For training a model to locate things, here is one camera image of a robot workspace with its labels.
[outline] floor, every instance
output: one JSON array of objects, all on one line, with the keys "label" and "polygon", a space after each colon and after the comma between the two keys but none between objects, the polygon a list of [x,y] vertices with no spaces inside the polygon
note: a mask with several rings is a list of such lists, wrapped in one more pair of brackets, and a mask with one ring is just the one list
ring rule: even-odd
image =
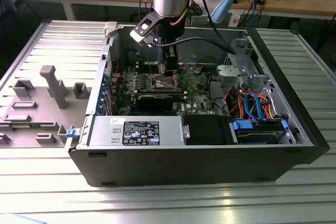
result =
[{"label": "floor", "polygon": [[[16,5],[16,13],[6,11],[0,17],[0,77],[12,64],[40,23],[39,18],[25,3],[16,2]],[[63,7],[60,4],[29,2],[29,5],[43,19],[66,19]],[[74,9],[79,20],[113,20],[119,22],[136,22],[138,20],[138,10],[133,7],[75,5]],[[226,26],[228,21],[229,15],[221,25]],[[269,18],[261,18],[260,21],[252,23],[251,27],[265,27],[268,21]],[[319,37],[324,33],[324,26],[326,26],[324,20],[283,17],[273,17],[268,23],[268,28],[298,30],[313,48],[316,48]],[[333,71],[336,69],[332,62],[332,57],[336,55],[336,44],[333,43],[335,39],[335,34],[330,36],[328,42],[319,52],[321,58]]]}]

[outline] side panel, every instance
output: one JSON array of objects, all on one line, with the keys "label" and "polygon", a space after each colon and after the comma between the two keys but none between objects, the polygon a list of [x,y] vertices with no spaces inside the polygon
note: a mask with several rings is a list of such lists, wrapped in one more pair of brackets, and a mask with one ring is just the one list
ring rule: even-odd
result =
[{"label": "side panel", "polygon": [[91,186],[275,181],[315,147],[71,151]]},{"label": "side panel", "polygon": [[262,62],[264,63],[265,67],[269,70],[268,72],[271,73],[270,77],[271,79],[273,79],[274,85],[278,86],[278,89],[281,90],[283,96],[290,104],[291,109],[293,110],[295,116],[297,117],[298,121],[303,127],[309,140],[319,147],[316,148],[316,151],[313,153],[313,155],[308,157],[306,160],[302,161],[302,164],[312,163],[318,157],[327,152],[330,149],[330,147],[327,144],[326,140],[324,139],[322,133],[314,123],[310,114],[303,106],[301,100],[295,93],[288,79],[281,71],[276,60],[269,51],[269,48],[263,42],[263,39],[259,35],[258,31],[256,29],[250,29],[249,34],[251,35],[253,42],[257,47],[257,50],[260,52],[259,56],[262,57],[261,59]]}]

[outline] power supply label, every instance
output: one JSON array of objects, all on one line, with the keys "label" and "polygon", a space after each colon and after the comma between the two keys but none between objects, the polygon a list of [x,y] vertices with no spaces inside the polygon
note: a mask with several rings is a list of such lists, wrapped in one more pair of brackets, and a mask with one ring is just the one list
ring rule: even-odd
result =
[{"label": "power supply label", "polygon": [[160,145],[159,122],[124,122],[122,144]]}]

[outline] orange wire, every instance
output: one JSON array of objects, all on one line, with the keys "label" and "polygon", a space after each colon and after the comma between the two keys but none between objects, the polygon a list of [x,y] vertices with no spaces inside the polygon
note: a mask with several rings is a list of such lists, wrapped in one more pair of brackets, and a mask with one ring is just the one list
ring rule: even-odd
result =
[{"label": "orange wire", "polygon": [[265,114],[266,114],[266,118],[269,119],[269,116],[268,116],[268,113],[267,113],[266,108],[265,108],[264,106],[261,106],[261,107],[262,107],[262,109],[264,110],[264,112],[265,112]]},{"label": "orange wire", "polygon": [[268,104],[268,111],[269,111],[269,116],[274,119],[274,117],[272,116],[272,112],[271,112],[271,104]]}]

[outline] wire bundle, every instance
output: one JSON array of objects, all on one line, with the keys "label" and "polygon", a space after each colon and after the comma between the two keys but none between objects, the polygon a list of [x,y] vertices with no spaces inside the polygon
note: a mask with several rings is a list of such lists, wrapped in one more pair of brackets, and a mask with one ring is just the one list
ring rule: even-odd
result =
[{"label": "wire bundle", "polygon": [[[264,5],[260,5],[260,11],[259,11],[257,14],[255,14],[255,11],[256,11],[256,4],[255,4],[254,0],[248,0],[248,1],[249,1],[249,3],[251,4],[251,7],[250,7],[250,9],[247,11],[245,17],[244,17],[244,18],[241,18],[241,21],[240,21],[240,23],[238,24],[238,27],[241,26],[243,23],[244,23],[244,24],[245,24],[245,23],[248,23],[247,27],[249,27],[249,26],[251,26],[252,23],[254,23],[254,22],[256,22],[256,21],[258,21],[258,23],[259,23],[259,21],[260,21],[260,19],[261,19],[262,11],[264,10]],[[247,15],[250,13],[251,10],[253,10],[252,15],[251,15],[250,18],[247,18]]]},{"label": "wire bundle", "polygon": [[[274,119],[271,112],[271,102],[263,95],[247,90],[241,92],[239,90],[229,90],[224,97],[226,103],[229,95],[231,95],[230,99],[234,96],[237,100],[237,104],[229,111],[229,115],[232,117],[256,121],[257,118],[253,115],[256,110],[261,120]],[[248,108],[248,102],[254,102],[251,109]]]}]

